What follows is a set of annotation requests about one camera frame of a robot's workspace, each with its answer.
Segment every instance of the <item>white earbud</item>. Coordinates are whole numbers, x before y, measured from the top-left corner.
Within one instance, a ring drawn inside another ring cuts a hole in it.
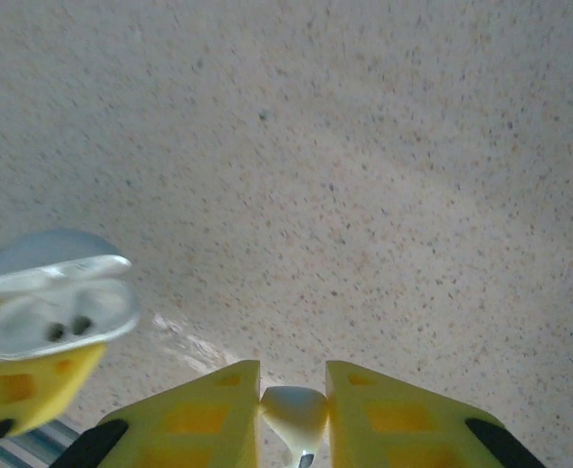
[[[260,400],[265,422],[288,447],[288,468],[309,468],[324,438],[327,399],[305,387],[269,387]]]

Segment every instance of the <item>white object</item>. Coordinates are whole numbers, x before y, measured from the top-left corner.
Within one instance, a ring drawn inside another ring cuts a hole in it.
[[[137,324],[131,267],[83,231],[31,234],[0,251],[0,359],[18,360],[109,341]]]
[[[324,438],[327,399],[305,387],[269,387],[260,400],[265,422],[288,447],[288,468],[309,468]]]

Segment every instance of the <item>white speckled surface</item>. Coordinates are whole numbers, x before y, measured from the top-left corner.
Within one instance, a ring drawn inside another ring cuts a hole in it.
[[[146,309],[72,419],[345,359],[573,467],[573,2],[391,4],[0,0],[0,244],[103,235]]]

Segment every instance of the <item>terrazzo floor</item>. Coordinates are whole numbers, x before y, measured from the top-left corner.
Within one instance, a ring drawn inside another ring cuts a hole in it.
[[[59,225],[144,307],[81,427],[343,359],[573,467],[573,2],[0,0],[0,245]]]

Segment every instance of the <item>white charging case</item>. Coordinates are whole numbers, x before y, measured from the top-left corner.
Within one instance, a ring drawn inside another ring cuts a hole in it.
[[[0,359],[109,341],[139,319],[134,288],[111,278],[131,262],[74,229],[30,234],[0,250]]]

